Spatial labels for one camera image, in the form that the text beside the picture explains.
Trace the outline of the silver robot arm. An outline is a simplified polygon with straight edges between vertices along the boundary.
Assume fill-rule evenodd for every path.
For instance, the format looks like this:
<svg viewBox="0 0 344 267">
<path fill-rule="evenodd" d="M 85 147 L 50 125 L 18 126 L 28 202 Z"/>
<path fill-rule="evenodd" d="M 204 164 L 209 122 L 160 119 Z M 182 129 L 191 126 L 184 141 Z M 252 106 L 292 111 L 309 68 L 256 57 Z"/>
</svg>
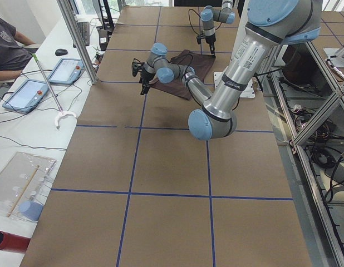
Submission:
<svg viewBox="0 0 344 267">
<path fill-rule="evenodd" d="M 232 108 L 269 50 L 316 39 L 321 10 L 321 1 L 250 1 L 245 36 L 215 91 L 202 83 L 192 67 L 170 63 L 162 43 L 154 43 L 146 62 L 132 62 L 132 75 L 140 75 L 142 94 L 148 93 L 154 77 L 161 83 L 181 80 L 201 106 L 189 115 L 190 133 L 199 140 L 229 136 L 237 125 Z"/>
<path fill-rule="evenodd" d="M 215 42 L 216 42 L 216 29 L 215 22 L 232 24 L 235 20 L 235 13 L 232 10 L 232 1 L 222 1 L 221 9 L 212 6 L 206 6 L 200 13 L 202 20 L 203 30 L 201 39 L 205 39 L 209 45 L 210 53 L 215 56 Z"/>
</svg>

